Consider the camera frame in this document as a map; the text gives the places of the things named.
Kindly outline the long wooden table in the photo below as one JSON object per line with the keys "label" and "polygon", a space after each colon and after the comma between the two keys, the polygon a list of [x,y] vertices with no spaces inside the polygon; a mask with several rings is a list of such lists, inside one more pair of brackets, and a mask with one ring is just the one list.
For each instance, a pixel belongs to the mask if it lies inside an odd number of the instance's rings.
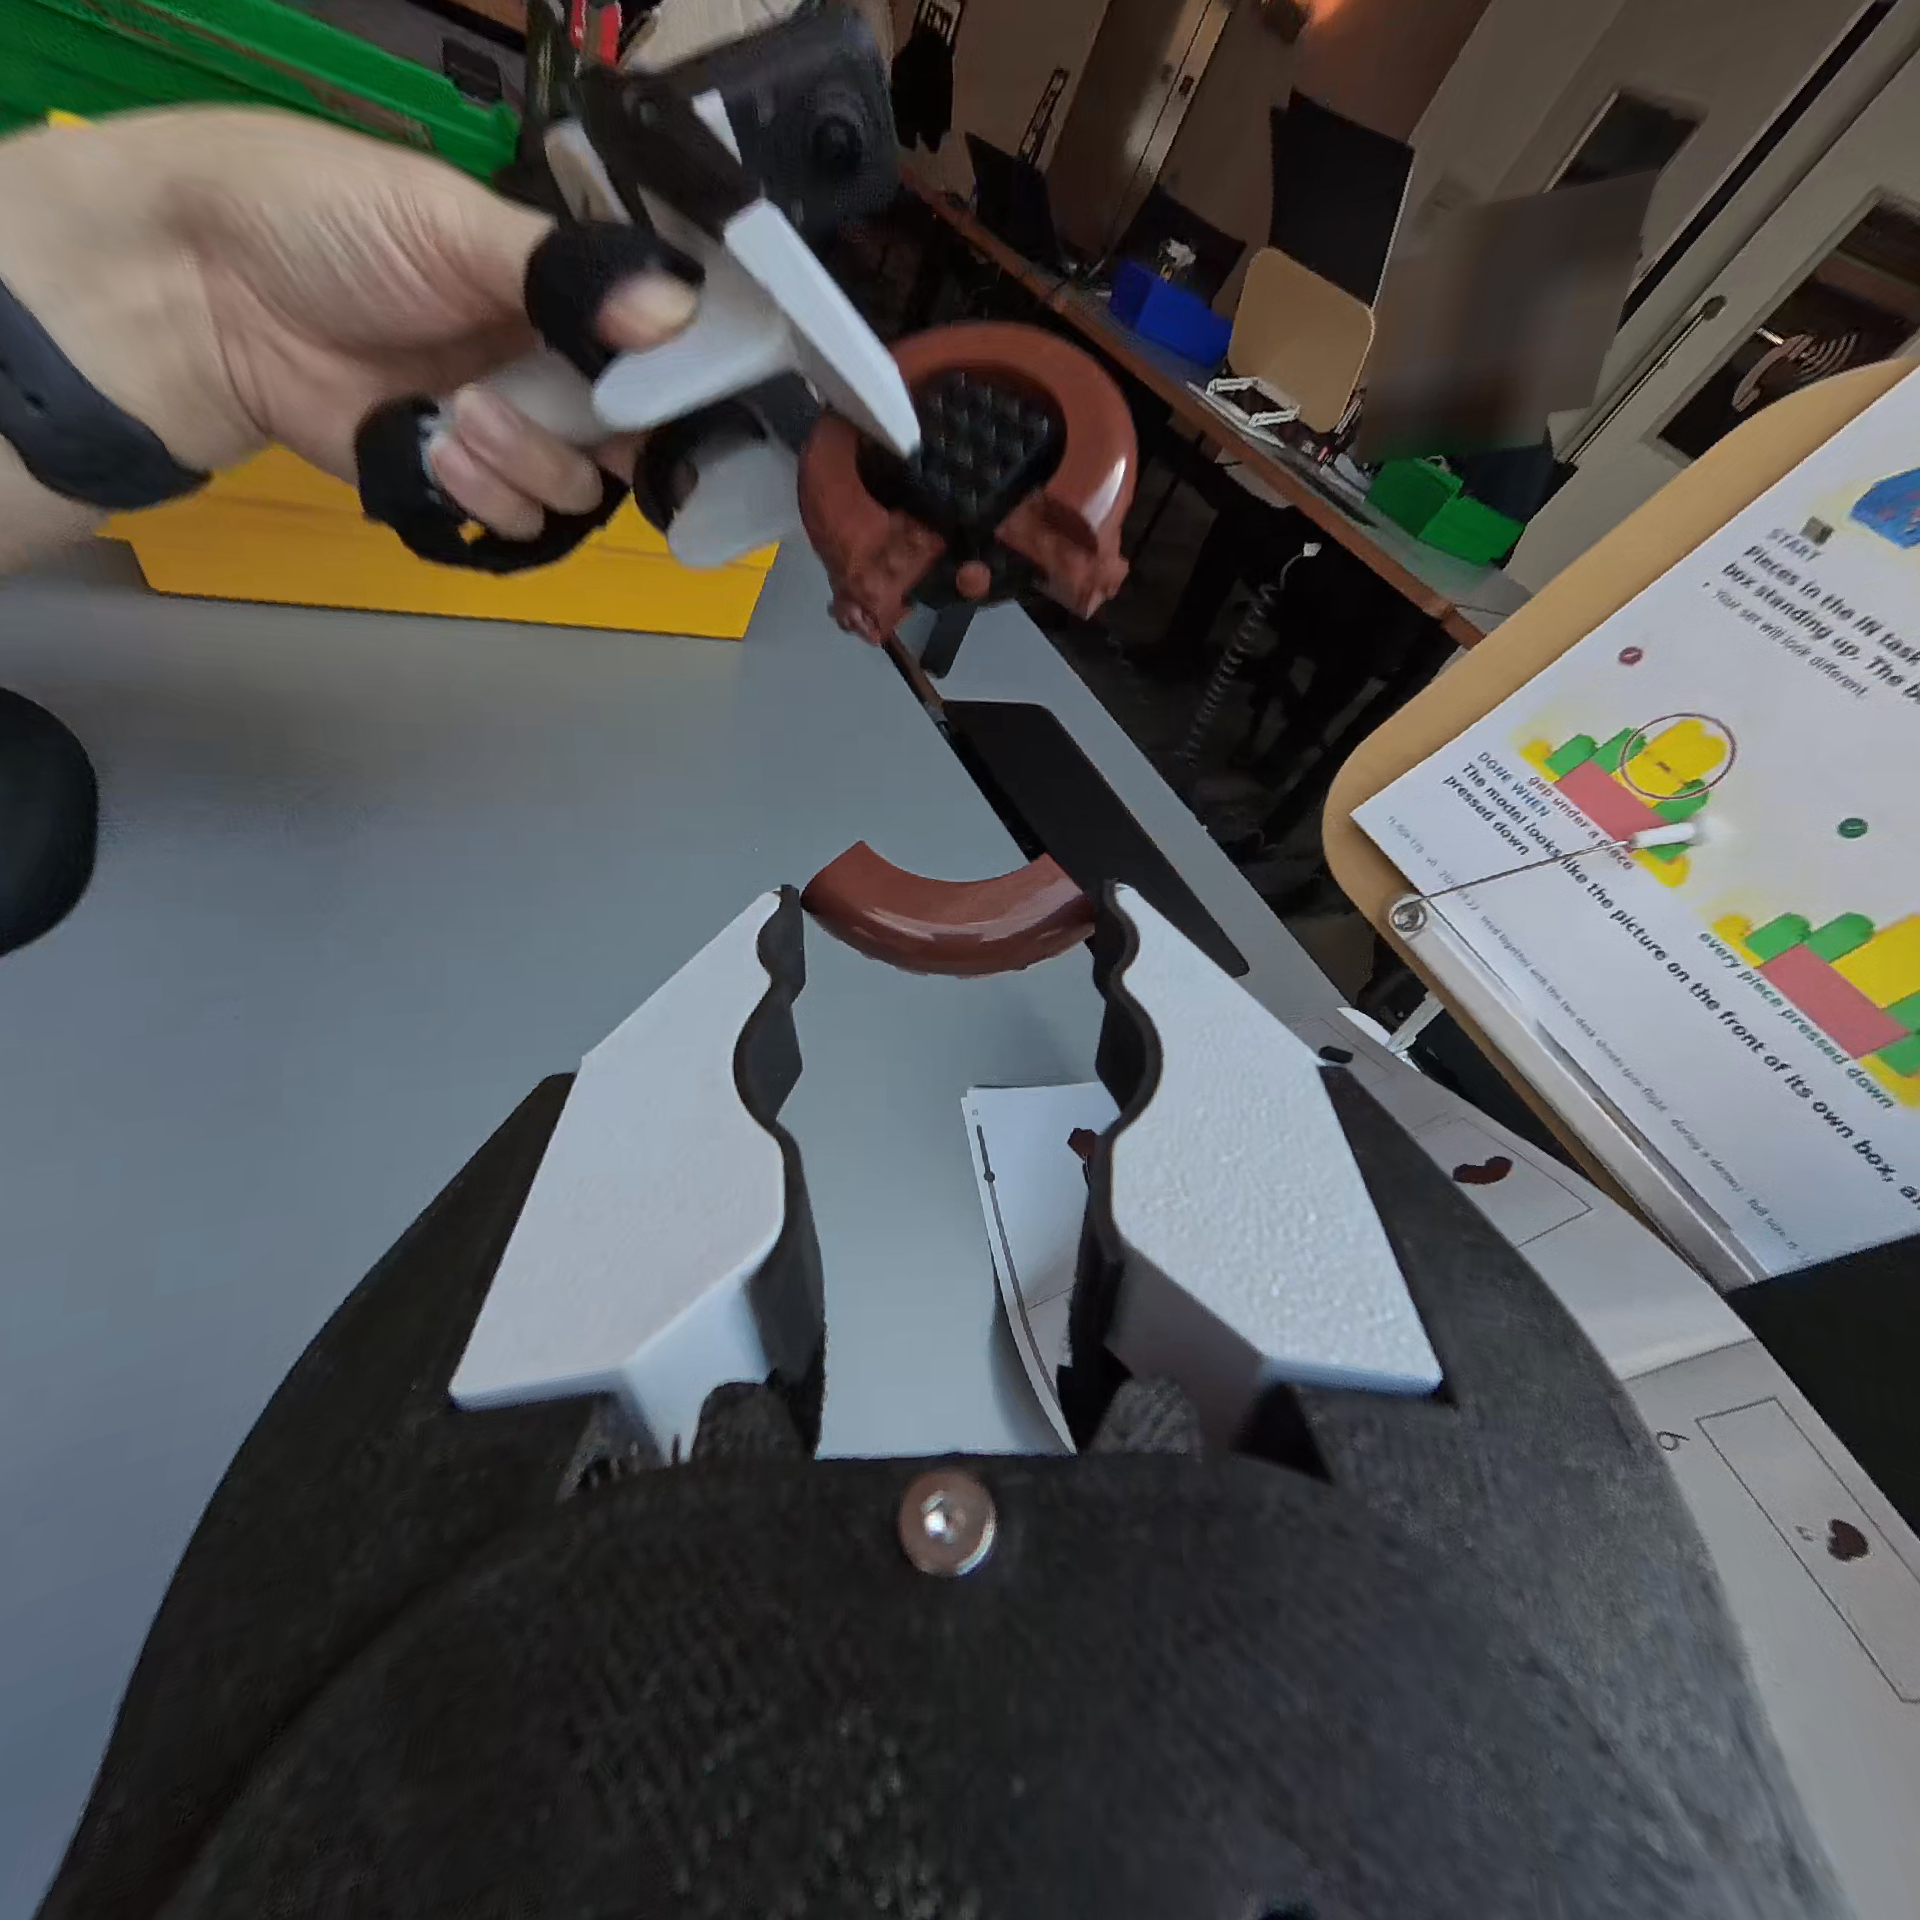
{"label": "long wooden table", "polygon": [[902,189],[940,225],[940,264],[927,283],[949,273],[953,249],[964,249],[1007,278],[1048,323],[1069,329],[1079,344],[1111,364],[1125,380],[1152,392],[1170,421],[1217,454],[1230,480],[1268,488],[1281,504],[1341,545],[1401,598],[1414,605],[1463,649],[1473,647],[1511,617],[1527,590],[1494,565],[1473,565],[1439,552],[1378,516],[1354,486],[1341,484],[1329,463],[1319,463],[1301,448],[1260,441],[1212,407],[1185,380],[1189,366],[1176,355],[1118,325],[1097,297],[1079,292],[1066,276],[1004,245],[976,215],[945,191],[905,171]]}

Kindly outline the grey desk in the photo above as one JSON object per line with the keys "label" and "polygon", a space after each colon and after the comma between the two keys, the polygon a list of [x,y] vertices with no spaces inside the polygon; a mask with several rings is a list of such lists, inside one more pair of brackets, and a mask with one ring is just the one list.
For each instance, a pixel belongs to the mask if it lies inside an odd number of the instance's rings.
{"label": "grey desk", "polygon": [[97,774],[94,879],[4,959],[4,1915],[86,1804],[264,1401],[514,1107],[852,840],[941,878],[1135,817],[1290,1019],[1336,993],[1014,607],[934,699],[783,556],[745,639],[4,584],[4,688]]}

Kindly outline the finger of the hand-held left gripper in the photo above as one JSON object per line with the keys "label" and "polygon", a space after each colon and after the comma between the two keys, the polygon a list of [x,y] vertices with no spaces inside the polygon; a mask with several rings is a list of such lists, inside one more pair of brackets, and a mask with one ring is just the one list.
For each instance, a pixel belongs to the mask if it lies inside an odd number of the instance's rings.
{"label": "finger of the hand-held left gripper", "polygon": [[713,439],[686,467],[664,527],[674,561],[719,569],[799,536],[799,454],[780,439]]}
{"label": "finger of the hand-held left gripper", "polygon": [[592,409],[615,432],[644,432],[802,377],[818,401],[869,441],[909,456],[921,415],[874,331],[791,221],[756,198],[708,236],[662,200],[644,200],[660,237],[704,270],[693,320],[666,343],[626,351],[594,380]]}

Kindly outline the yellow plastic bin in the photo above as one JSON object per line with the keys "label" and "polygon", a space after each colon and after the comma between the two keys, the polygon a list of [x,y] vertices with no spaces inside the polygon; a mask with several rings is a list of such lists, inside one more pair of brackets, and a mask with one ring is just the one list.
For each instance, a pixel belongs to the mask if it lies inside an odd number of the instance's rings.
{"label": "yellow plastic bin", "polygon": [[113,516],[102,536],[128,543],[143,582],[173,597],[713,639],[748,632],[776,559],[765,543],[722,567],[686,567],[626,503],[551,567],[501,576],[439,567],[370,524],[346,484],[285,448],[199,494]]}

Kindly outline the blue plastic bin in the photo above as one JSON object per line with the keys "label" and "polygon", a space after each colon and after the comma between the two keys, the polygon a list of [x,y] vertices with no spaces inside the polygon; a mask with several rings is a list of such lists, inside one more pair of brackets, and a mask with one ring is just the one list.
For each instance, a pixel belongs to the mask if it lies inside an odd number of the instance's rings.
{"label": "blue plastic bin", "polygon": [[1193,368],[1217,368],[1231,341],[1231,323],[1206,299],[1135,257],[1121,257],[1111,273],[1111,320]]}

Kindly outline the brown and black brick assembly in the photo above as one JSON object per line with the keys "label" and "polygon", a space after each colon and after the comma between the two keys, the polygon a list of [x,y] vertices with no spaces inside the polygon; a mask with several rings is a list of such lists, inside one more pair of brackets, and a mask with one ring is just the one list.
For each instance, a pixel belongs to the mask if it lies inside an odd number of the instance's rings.
{"label": "brown and black brick assembly", "polygon": [[871,645],[930,613],[941,676],[974,617],[1039,592],[1074,617],[1113,600],[1135,497],[1135,423],[1089,351],[1041,326],[943,325],[901,337],[886,366],[919,441],[828,412],[799,452],[799,527],[830,615]]}

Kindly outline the brown arch brick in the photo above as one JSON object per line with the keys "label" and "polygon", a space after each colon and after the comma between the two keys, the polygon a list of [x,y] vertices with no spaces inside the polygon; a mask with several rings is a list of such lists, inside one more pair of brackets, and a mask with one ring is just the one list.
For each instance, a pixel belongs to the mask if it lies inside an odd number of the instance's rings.
{"label": "brown arch brick", "polygon": [[869,844],[815,870],[802,907],[837,941],[917,975],[1006,975],[1084,943],[1094,900],[1039,854],[982,879],[911,873]]}

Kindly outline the black wristband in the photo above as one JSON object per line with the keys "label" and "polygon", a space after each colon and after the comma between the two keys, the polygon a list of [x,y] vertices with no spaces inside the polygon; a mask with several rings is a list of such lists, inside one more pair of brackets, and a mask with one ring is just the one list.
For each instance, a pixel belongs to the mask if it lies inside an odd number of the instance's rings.
{"label": "black wristband", "polygon": [[94,389],[6,285],[1,439],[44,488],[106,513],[168,504],[210,481]]}

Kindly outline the white parts sheet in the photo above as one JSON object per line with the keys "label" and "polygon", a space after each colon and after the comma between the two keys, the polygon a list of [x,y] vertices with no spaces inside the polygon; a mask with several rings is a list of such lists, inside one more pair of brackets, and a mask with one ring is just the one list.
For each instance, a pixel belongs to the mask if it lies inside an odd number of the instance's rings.
{"label": "white parts sheet", "polygon": [[[1757,1333],[1626,1209],[1381,1044],[1353,1013],[1296,1021],[1538,1270],[1625,1383],[1652,1379],[1671,1456],[1698,1439],[1687,1485],[1732,1483],[1776,1540],[1730,1593],[1762,1593],[1786,1655],[1821,1632],[1906,1704],[1917,1699],[1914,1387],[1869,1361],[1874,1334],[1812,1348]],[[1087,1140],[1116,1117],[1102,1083],[962,1094],[1001,1310],[1050,1429],[1066,1445],[1060,1371],[1087,1203]]]}

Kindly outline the person's left hand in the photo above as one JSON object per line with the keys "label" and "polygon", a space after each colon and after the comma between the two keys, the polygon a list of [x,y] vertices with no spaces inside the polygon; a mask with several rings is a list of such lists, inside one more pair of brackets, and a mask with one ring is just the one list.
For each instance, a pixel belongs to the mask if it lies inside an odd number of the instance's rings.
{"label": "person's left hand", "polygon": [[64,358],[182,468],[284,446],[354,480],[380,404],[437,395],[441,491],[529,541],[632,477],[484,377],[537,347],[526,270],[553,224],[466,173],[310,116],[128,112],[1,147],[1,276]]}

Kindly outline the black wrist rest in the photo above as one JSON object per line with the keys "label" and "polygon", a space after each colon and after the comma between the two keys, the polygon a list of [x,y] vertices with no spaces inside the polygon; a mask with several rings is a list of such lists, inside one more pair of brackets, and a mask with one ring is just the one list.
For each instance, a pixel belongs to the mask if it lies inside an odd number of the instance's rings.
{"label": "black wrist rest", "polygon": [[100,844],[94,765],[66,721],[1,691],[1,956],[84,897]]}

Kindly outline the beige chair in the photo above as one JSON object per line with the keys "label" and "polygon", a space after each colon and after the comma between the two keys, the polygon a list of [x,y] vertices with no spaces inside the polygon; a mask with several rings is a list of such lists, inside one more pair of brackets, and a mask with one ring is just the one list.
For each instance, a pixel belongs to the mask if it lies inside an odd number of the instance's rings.
{"label": "beige chair", "polygon": [[1225,366],[1279,395],[1322,439],[1349,413],[1373,337],[1367,302],[1261,247],[1246,264]]}

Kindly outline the small green bin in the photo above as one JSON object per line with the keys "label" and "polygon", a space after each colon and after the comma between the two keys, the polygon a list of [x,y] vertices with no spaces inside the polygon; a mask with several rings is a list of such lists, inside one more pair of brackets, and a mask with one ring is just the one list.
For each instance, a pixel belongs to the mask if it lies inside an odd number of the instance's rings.
{"label": "small green bin", "polygon": [[1477,567],[1501,565],[1525,533],[1521,518],[1477,497],[1439,456],[1381,463],[1361,503],[1417,543]]}

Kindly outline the window with handset logo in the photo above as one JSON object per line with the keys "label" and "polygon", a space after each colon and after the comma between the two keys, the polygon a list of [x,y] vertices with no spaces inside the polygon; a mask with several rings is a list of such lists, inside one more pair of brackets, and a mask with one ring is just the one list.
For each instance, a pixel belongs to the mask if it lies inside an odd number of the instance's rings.
{"label": "window with handset logo", "polygon": [[1770,401],[1896,357],[1917,331],[1917,213],[1878,198],[1730,349],[1660,432],[1693,460]]}

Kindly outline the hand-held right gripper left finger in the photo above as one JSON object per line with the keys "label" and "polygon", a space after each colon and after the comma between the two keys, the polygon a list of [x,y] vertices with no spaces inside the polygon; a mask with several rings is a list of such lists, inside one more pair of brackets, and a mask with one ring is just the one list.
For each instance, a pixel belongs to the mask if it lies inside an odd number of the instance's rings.
{"label": "hand-held right gripper left finger", "polygon": [[604,1397],[657,1453],[717,1387],[825,1411],[825,1273],[781,1107],[807,985],[793,887],[759,894],[581,1060],[447,1381],[463,1411]]}

